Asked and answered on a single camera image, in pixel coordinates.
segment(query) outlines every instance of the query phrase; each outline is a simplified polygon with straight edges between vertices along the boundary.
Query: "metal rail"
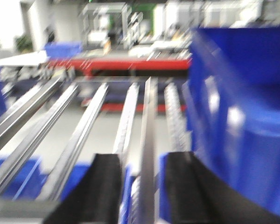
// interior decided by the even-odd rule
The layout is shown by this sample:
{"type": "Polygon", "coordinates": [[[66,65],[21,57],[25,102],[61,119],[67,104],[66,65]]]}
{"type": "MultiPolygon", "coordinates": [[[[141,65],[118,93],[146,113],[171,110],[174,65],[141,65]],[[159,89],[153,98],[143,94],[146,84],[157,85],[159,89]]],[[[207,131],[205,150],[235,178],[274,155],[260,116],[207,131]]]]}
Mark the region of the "metal rail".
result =
{"type": "Polygon", "coordinates": [[[62,78],[48,81],[42,88],[36,85],[0,117],[0,150],[32,117],[41,105],[60,87],[62,78]]]}
{"type": "Polygon", "coordinates": [[[174,83],[170,83],[165,91],[166,117],[171,139],[172,148],[177,152],[187,150],[185,125],[182,120],[181,105],[177,88],[174,83]]]}
{"type": "Polygon", "coordinates": [[[136,83],[133,83],[127,91],[125,104],[121,113],[114,142],[113,153],[119,155],[123,168],[126,165],[127,149],[130,143],[138,93],[139,86],[136,83]]]}
{"type": "Polygon", "coordinates": [[[142,161],[137,199],[137,224],[154,223],[154,122],[157,106],[157,82],[149,78],[145,84],[141,126],[142,161]]]}
{"type": "Polygon", "coordinates": [[[89,132],[92,129],[96,118],[98,117],[98,112],[106,97],[107,89],[108,85],[106,83],[102,84],[92,98],[67,146],[63,150],[59,160],[48,176],[41,193],[37,197],[37,200],[59,200],[66,181],[77,162],[89,132]]]}
{"type": "Polygon", "coordinates": [[[0,195],[18,174],[24,163],[36,150],[51,127],[55,124],[66,106],[78,93],[76,84],[70,85],[49,111],[36,124],[34,129],[0,166],[0,195]]]}

